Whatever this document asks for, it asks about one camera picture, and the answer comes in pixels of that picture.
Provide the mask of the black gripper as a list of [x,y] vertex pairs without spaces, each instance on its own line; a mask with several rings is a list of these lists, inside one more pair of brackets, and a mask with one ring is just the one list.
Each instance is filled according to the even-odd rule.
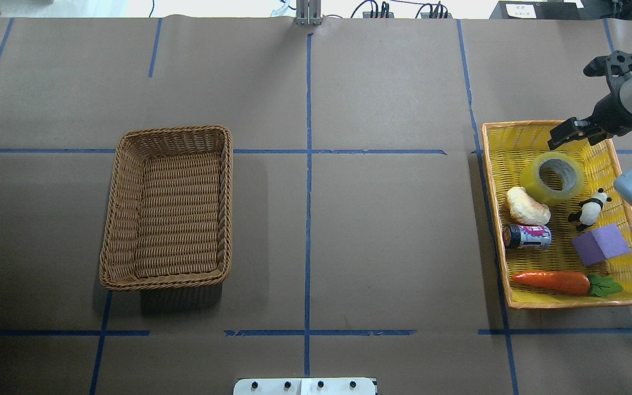
[[548,140],[549,150],[578,142],[586,138],[590,145],[596,145],[613,137],[623,137],[632,132],[632,114],[620,103],[619,98],[608,94],[594,107],[594,112],[584,119],[586,127],[577,126],[577,118],[570,117],[552,128]]

